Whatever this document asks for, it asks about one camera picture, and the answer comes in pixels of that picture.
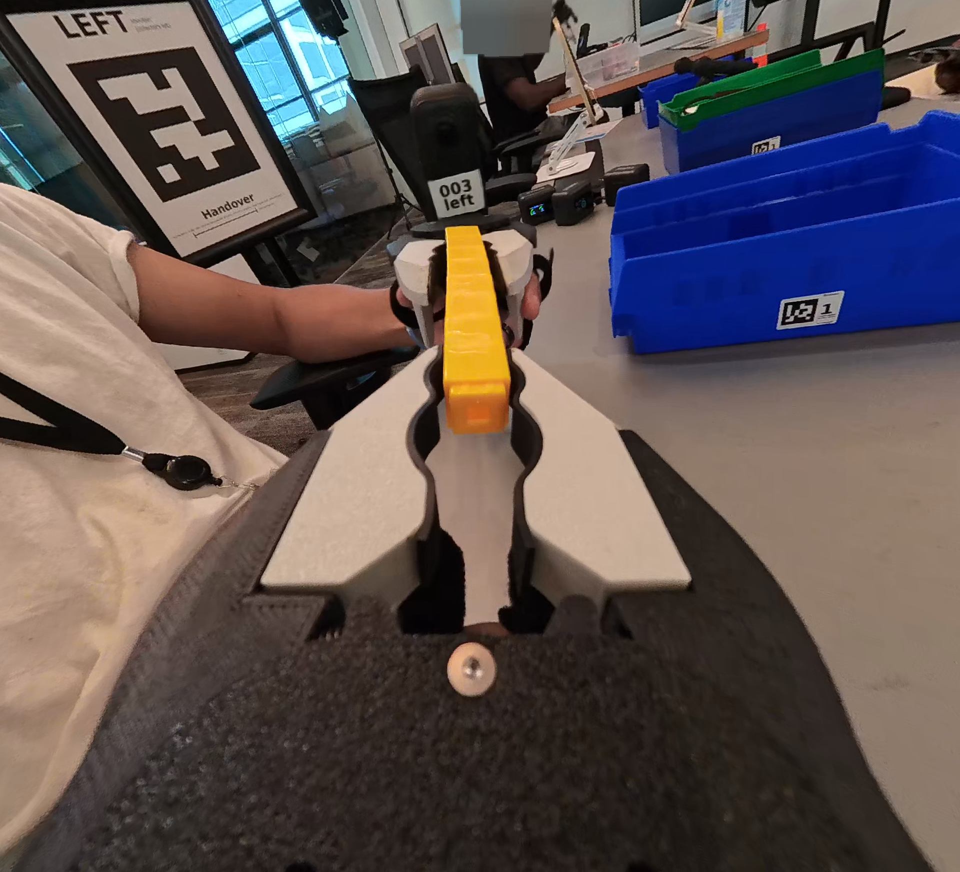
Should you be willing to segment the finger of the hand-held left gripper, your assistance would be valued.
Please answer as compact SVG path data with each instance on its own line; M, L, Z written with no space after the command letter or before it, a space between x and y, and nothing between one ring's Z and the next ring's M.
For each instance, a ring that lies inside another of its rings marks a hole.
M393 261L393 310L425 350L442 337L447 306L447 253L440 240L411 240Z
M522 324L522 295L535 270L534 246L516 230L496 230L486 233L486 255L502 323Z

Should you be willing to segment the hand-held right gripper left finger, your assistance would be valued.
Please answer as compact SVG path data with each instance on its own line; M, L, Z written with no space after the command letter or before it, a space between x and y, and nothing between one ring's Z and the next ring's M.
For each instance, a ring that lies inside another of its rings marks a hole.
M463 554L440 523L426 458L440 440L439 349L423 351L342 419L259 579L270 592L319 592L343 607L376 598L410 634L465 622Z

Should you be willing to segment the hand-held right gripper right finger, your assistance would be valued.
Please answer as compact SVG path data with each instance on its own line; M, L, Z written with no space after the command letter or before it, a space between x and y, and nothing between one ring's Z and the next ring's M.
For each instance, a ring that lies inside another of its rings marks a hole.
M580 596L600 616L618 595L674 592L692 579L619 429L515 350L510 357L512 488L509 603L501 624L540 633Z

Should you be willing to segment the yellow block stick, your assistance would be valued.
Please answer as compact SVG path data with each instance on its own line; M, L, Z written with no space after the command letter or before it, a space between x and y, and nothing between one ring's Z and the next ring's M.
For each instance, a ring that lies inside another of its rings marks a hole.
M477 227L445 232L446 289L442 389L455 434L504 431L511 376L494 278Z

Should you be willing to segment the blue plastic bin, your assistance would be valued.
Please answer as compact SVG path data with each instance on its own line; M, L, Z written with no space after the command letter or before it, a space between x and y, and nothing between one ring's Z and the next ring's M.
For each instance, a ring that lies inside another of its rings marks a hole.
M931 110L622 189L611 330L638 353L954 323L959 117Z
M884 75L869 70L708 118L689 130L660 120L662 158L675 175L784 149L875 123Z
M641 98L642 114L647 130L659 127L660 105L670 103L677 95L688 92L701 83L695 74L671 74L641 86L638 89Z

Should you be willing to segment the person's left forearm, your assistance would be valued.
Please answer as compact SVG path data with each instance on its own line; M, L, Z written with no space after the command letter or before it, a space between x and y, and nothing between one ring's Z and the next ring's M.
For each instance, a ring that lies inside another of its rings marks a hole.
M139 326L155 342L285 356L306 364L412 348L388 290L324 284L273 288L139 245L126 254Z

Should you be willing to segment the white stand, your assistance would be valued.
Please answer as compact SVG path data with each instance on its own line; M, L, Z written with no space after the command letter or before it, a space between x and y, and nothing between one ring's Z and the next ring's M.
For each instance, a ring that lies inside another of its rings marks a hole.
M580 112L563 136L549 147L549 154L544 156L536 173L539 182L556 182L591 169L599 157L597 143L617 126L599 105L594 89L580 69L567 25L557 15L552 16L552 25L561 45L564 74L569 79L567 91L571 92L574 106L580 108Z

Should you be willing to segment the small black box device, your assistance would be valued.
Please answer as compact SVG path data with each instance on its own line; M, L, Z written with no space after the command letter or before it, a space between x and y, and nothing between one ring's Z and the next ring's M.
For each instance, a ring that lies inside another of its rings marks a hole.
M650 165L646 162L619 165L608 169L603 180L605 204L610 208L615 207L621 190L650 180Z

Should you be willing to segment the black studio light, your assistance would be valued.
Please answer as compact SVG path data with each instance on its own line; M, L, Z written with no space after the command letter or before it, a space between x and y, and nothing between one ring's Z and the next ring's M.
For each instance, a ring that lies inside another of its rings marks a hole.
M342 0L298 0L315 31L324 38L339 40L348 29L349 14Z

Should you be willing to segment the black framed marker sign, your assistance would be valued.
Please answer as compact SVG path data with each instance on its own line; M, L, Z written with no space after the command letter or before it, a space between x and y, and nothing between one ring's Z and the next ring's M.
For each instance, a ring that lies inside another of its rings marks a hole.
M210 268L317 217L209 0L1 0L2 52L132 227Z

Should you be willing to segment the green plastic bin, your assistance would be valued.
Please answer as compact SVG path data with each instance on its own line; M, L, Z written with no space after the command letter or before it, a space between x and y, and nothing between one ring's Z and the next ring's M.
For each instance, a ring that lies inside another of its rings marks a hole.
M880 49L828 64L822 64L819 50L811 50L679 93L659 103L658 115L679 131L690 132L710 119L864 75L882 87L885 66Z

